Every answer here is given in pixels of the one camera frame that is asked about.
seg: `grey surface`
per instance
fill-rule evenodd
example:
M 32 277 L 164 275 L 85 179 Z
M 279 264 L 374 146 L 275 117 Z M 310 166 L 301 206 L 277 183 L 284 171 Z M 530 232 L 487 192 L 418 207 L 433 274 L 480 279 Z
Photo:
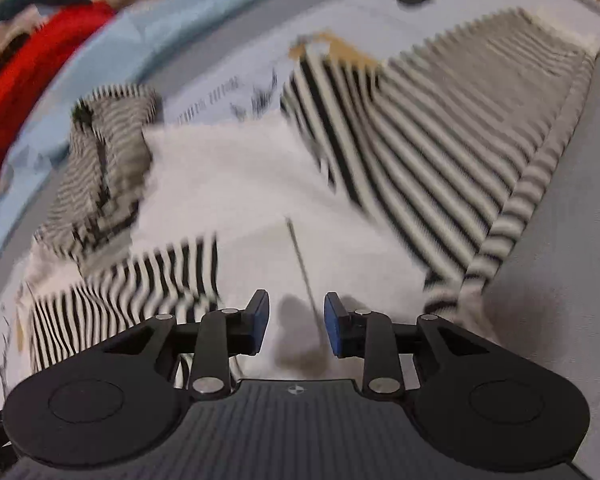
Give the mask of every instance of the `grey surface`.
M 360 396 L 352 381 L 243 381 L 232 396 L 197 402 L 143 457 L 72 472 L 21 460 L 4 480 L 582 480 L 567 465 L 504 474 L 433 449 L 392 402 Z
M 485 299 L 507 349 L 587 397 L 592 422 L 576 463 L 600 480 L 600 58 L 573 139 Z
M 324 0 L 264 0 L 156 73 L 149 83 L 176 93 L 241 43 Z M 57 185 L 47 186 L 0 260 L 0 290 L 14 258 L 29 247 Z M 574 138 L 522 240 L 486 292 L 488 312 L 506 348 L 558 372 L 592 409 L 576 457 L 600 480 L 600 59 Z

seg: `folded garment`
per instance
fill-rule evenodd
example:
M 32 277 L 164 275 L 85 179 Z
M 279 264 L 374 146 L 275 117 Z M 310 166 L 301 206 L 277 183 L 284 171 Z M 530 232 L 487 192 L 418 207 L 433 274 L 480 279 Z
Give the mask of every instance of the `folded garment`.
M 0 54 L 17 36 L 31 34 L 46 22 L 36 6 L 29 6 L 9 22 L 0 22 Z
M 75 50 L 107 23 L 105 3 L 67 7 L 52 17 L 0 74 L 0 168 L 11 143 L 46 86 Z
M 156 100 L 129 85 L 98 89 L 75 105 L 67 168 L 36 242 L 81 264 L 135 221 L 151 163 L 142 128 Z

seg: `striped cloth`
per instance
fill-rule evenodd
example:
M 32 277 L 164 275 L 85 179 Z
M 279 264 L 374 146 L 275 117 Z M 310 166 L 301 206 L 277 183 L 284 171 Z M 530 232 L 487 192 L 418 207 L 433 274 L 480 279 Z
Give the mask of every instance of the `striped cloth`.
M 35 301 L 29 323 L 33 373 L 116 335 L 156 314 L 199 322 L 218 307 L 215 237 L 195 245 L 128 258 L 84 283 Z M 187 383 L 191 356 L 182 356 L 176 386 Z
M 372 72 L 305 57 L 282 109 L 328 182 L 428 268 L 426 312 L 494 277 L 567 146 L 594 59 L 509 10 Z
M 131 226 L 151 163 L 142 128 L 156 103 L 148 88 L 110 86 L 75 105 L 66 171 L 36 242 L 80 265 Z

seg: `grey fabric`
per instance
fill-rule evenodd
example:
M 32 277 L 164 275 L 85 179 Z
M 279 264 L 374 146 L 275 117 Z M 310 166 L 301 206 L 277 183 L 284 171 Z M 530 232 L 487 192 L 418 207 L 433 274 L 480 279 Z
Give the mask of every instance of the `grey fabric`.
M 67 169 L 38 242 L 80 264 L 134 222 L 151 163 L 142 128 L 154 120 L 156 102 L 153 91 L 131 85 L 78 102 Z

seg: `black stripe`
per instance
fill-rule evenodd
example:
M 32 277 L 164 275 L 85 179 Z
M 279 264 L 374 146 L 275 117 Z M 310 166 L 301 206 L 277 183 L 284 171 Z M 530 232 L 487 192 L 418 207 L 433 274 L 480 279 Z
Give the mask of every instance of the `black stripe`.
M 487 259 L 487 260 L 491 260 L 492 262 L 495 262 L 498 264 L 498 266 L 502 265 L 503 263 L 503 259 L 499 256 L 497 256 L 496 254 L 492 254 L 492 253 L 480 253 L 480 256 Z
M 311 121 L 309 120 L 309 116 L 306 112 L 306 109 L 304 108 L 304 103 L 302 102 L 302 98 L 300 97 L 300 92 L 298 90 L 298 84 L 296 83 L 296 78 L 294 76 L 292 76 L 291 79 L 289 80 L 289 86 L 291 86 L 291 89 L 293 90 L 294 94 L 296 95 L 296 102 L 298 103 L 298 107 L 300 109 L 300 113 L 302 114 L 302 119 L 304 120 L 306 129 L 309 132 L 309 135 L 311 135 L 311 138 L 313 140 L 315 140 L 316 139 L 315 132 L 311 126 Z
M 72 310 L 72 313 L 74 314 L 74 320 L 75 320 L 75 333 L 77 335 L 77 341 L 76 344 L 74 345 L 74 350 L 76 353 L 78 353 L 81 348 L 80 348 L 80 330 L 78 329 L 78 307 L 77 307 L 77 298 L 75 295 L 75 289 L 72 287 L 69 291 L 69 305 L 67 308 L 70 308 Z
M 169 297 L 169 287 L 167 286 L 167 280 L 164 272 L 164 260 L 162 259 L 162 255 L 160 253 L 155 253 L 154 257 L 158 264 L 158 278 L 160 279 L 160 290 L 162 291 L 160 300 L 161 303 L 163 303 L 164 300 Z
M 205 250 L 205 241 L 202 238 L 199 238 L 196 241 L 196 287 L 198 290 L 198 294 L 200 296 L 204 296 L 205 293 L 205 283 L 202 278 L 203 266 L 204 266 L 204 254 Z
M 349 198 L 353 203 L 362 208 L 362 203 L 360 202 L 360 197 L 358 196 L 358 190 L 356 190 L 356 186 L 353 182 L 353 177 L 351 176 L 351 172 L 349 170 L 349 165 L 347 164 L 347 160 L 342 151 L 342 147 L 338 142 L 338 137 L 336 132 L 331 124 L 331 120 L 329 118 L 329 114 L 327 112 L 327 108 L 322 101 L 322 96 L 320 94 L 320 88 L 318 87 L 314 74 L 312 72 L 311 67 L 306 62 L 306 60 L 302 60 L 300 62 L 300 67 L 302 69 L 302 73 L 309 85 L 309 90 L 311 92 L 312 99 L 314 101 L 315 107 L 318 110 L 318 115 L 320 115 L 320 120 L 324 127 L 324 131 L 327 134 L 329 142 L 331 144 L 331 149 L 333 150 L 333 155 L 336 158 L 338 163 L 338 168 L 340 170 L 340 174 L 344 181 L 344 185 L 347 188 L 347 193 L 349 194 Z
M 184 288 L 190 288 L 189 286 L 189 258 L 190 249 L 189 245 L 185 244 L 182 246 L 182 285 Z
M 214 237 L 214 242 L 211 246 L 211 288 L 216 295 L 216 298 L 219 298 L 218 294 L 218 241 Z
M 60 326 L 60 319 L 58 317 L 58 304 L 60 303 L 60 298 L 54 298 L 53 301 L 51 302 L 51 306 L 49 306 L 49 308 L 48 308 L 48 319 L 49 319 L 49 322 L 51 323 L 52 330 L 53 330 L 53 327 Z M 60 354 L 62 355 L 63 351 L 68 354 L 69 349 L 66 346 L 66 344 L 64 342 L 64 337 L 62 336 L 62 332 L 60 332 L 60 331 L 57 332 L 57 341 L 58 341 L 58 347 L 59 347 Z
M 182 370 L 182 384 L 184 385 L 184 389 L 186 389 L 189 384 L 189 364 L 183 356 L 180 356 L 179 359 L 180 369 Z
M 134 274 L 136 276 L 136 290 L 133 291 L 133 294 L 131 295 L 128 302 L 126 303 L 126 312 L 127 312 L 127 315 L 129 316 L 130 320 L 134 319 L 132 313 L 134 310 L 134 306 L 136 304 L 138 304 L 138 297 L 142 293 L 148 292 L 148 295 L 144 298 L 144 301 L 141 304 L 139 304 L 139 311 L 142 312 L 147 299 L 151 297 L 150 295 L 153 292 L 153 289 L 151 288 L 150 285 L 147 287 L 147 290 L 143 290 L 143 288 L 142 288 L 142 266 L 141 266 L 141 263 L 144 264 L 143 265 L 144 268 L 151 267 L 151 266 L 147 265 L 147 260 L 143 260 L 142 262 L 140 260 L 136 260 L 133 262 L 133 265 L 125 266 L 125 280 L 124 280 L 123 288 L 126 288 L 126 284 L 129 282 L 129 280 L 131 278 L 131 269 L 132 268 L 133 268 Z
M 38 343 L 37 346 L 38 355 L 40 356 L 40 367 L 45 368 L 44 357 L 46 357 L 46 360 L 49 362 L 50 365 L 54 364 L 56 362 L 54 359 L 56 352 L 49 344 L 49 338 L 51 337 L 51 334 L 47 333 L 45 325 L 42 322 L 42 313 L 40 311 L 44 308 L 43 303 L 44 301 L 36 303 L 36 306 L 33 310 L 34 322 L 32 326 L 34 334 L 36 335 L 35 339 Z
M 69 355 L 76 354 L 77 350 L 75 349 L 74 342 L 72 341 L 72 332 L 70 330 L 70 326 L 72 324 L 69 322 L 68 304 L 66 301 L 65 294 L 62 294 L 60 296 L 60 310 L 61 310 L 61 315 L 62 315 L 62 322 L 64 323 L 64 326 L 66 327 L 67 336 L 69 338 L 68 341 L 66 341 L 67 350 L 69 351 Z
M 435 303 L 429 303 L 424 306 L 423 312 L 425 314 L 435 314 L 437 311 L 442 310 L 443 308 L 455 308 L 458 306 L 458 300 L 440 300 Z
M 54 330 L 54 310 L 56 309 L 56 297 L 51 298 L 51 301 L 48 301 L 43 309 L 42 313 L 45 317 L 46 326 L 51 334 L 52 346 L 54 348 L 54 355 L 56 356 L 57 361 L 62 360 L 62 336 L 59 333 L 56 333 Z
M 433 270 L 430 270 L 427 272 L 427 275 L 424 279 L 424 287 L 425 288 L 429 288 L 437 283 L 441 283 L 444 281 L 444 278 L 442 276 L 440 276 L 439 274 L 436 274 L 435 272 L 433 272 Z
M 176 251 L 173 246 L 170 246 L 169 249 L 167 250 L 167 256 L 169 257 L 169 264 L 170 264 L 169 279 L 170 279 L 171 285 L 173 285 L 175 287 L 176 293 L 178 295 L 178 299 L 182 300 L 184 298 L 185 294 L 184 294 L 184 290 L 182 290 L 182 288 L 178 284 L 178 280 L 176 278 L 176 265 L 178 264 L 178 261 L 177 261 L 177 257 L 176 257 Z

